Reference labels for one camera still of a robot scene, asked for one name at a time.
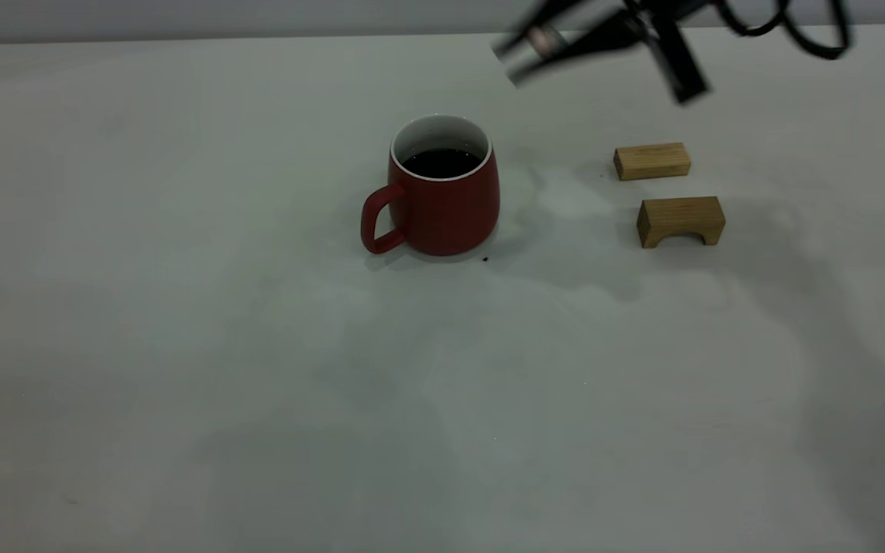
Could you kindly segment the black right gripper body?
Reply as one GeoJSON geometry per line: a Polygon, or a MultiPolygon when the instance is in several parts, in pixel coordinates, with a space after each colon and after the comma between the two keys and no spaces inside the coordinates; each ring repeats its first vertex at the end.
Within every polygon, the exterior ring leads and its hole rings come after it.
{"type": "Polygon", "coordinates": [[[626,28],[635,38],[635,47],[647,47],[678,104],[688,104],[709,91],[708,81],[679,27],[682,20],[708,4],[708,1],[625,3],[626,28]]]}

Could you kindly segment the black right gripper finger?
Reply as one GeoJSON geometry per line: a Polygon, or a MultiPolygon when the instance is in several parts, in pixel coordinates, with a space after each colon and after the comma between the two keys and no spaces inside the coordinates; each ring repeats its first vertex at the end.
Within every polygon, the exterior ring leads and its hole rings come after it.
{"type": "Polygon", "coordinates": [[[582,0],[548,0],[542,1],[531,15],[527,15],[524,22],[519,26],[519,34],[526,35],[534,28],[543,28],[550,25],[560,15],[575,9],[583,3],[582,0]]]}
{"type": "Polygon", "coordinates": [[[586,34],[569,41],[549,27],[531,29],[525,39],[538,55],[538,59],[511,70],[510,81],[513,84],[522,84],[528,78],[562,62],[635,47],[643,42],[646,35],[641,18],[629,9],[615,11],[586,34]]]}

